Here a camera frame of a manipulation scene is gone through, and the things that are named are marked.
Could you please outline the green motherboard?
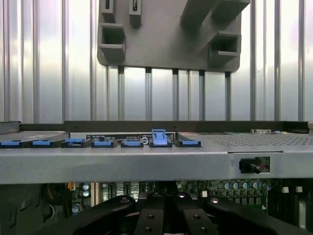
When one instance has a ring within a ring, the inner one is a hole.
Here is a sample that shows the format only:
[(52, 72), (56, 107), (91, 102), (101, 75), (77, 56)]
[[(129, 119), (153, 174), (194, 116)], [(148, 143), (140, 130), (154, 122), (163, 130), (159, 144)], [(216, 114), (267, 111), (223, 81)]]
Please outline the green motherboard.
[(177, 182), (66, 183), (72, 196), (72, 214), (116, 196), (138, 200), (140, 194), (170, 189), (198, 198), (219, 196), (289, 223), (313, 217), (313, 179), (233, 179)]

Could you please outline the blue slot retainer clip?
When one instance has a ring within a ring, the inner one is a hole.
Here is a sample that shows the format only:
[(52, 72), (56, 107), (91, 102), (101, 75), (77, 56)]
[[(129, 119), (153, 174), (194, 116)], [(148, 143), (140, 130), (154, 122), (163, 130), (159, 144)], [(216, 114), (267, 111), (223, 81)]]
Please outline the blue slot retainer clip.
[(180, 147), (201, 147), (201, 142), (196, 140), (179, 141)]
[(152, 146), (153, 147), (169, 146), (165, 129), (152, 129)]
[(61, 142), (61, 148), (87, 148), (91, 139), (68, 138)]
[(91, 143), (93, 148), (114, 148), (115, 142), (113, 141), (94, 141)]
[(21, 141), (0, 141), (0, 148), (20, 148), (22, 147)]
[(142, 148), (144, 144), (140, 141), (124, 141), (121, 143), (122, 148)]
[(30, 143), (31, 148), (55, 148), (57, 147), (57, 142), (55, 141), (48, 141), (48, 140), (37, 140), (32, 141)]

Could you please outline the grey parts rack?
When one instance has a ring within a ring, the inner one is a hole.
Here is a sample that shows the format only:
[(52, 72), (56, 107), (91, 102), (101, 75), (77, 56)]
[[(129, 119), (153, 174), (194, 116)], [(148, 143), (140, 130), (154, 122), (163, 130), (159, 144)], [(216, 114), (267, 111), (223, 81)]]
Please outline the grey parts rack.
[(97, 59), (104, 66), (234, 72), (242, 11), (251, 0), (99, 0)]

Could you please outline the grey power supply unit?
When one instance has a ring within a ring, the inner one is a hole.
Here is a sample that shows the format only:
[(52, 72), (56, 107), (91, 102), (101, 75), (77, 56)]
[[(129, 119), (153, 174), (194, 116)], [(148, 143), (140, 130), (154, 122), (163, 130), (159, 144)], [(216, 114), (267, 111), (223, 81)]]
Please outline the grey power supply unit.
[(30, 235), (44, 225), (40, 185), (0, 185), (0, 235)]

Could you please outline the black open PC case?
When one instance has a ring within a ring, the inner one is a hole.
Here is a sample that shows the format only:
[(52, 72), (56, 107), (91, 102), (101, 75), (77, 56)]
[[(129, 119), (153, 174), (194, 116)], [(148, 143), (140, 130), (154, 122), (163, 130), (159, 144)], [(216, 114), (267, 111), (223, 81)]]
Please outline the black open PC case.
[[(168, 147), (152, 146), (152, 129), (165, 129)], [(115, 147), (61, 148), (68, 138), (113, 141)], [(31, 148), (37, 140), (57, 147)], [(201, 147), (179, 146), (189, 140)], [(20, 148), (0, 148), (0, 185), (40, 185), (41, 229), (78, 214), (72, 214), (69, 182), (313, 179), (313, 122), (10, 121), (0, 122), (0, 141), (22, 142)], [(144, 146), (122, 148), (124, 141)], [(171, 196), (163, 235), (184, 235), (171, 232)]]

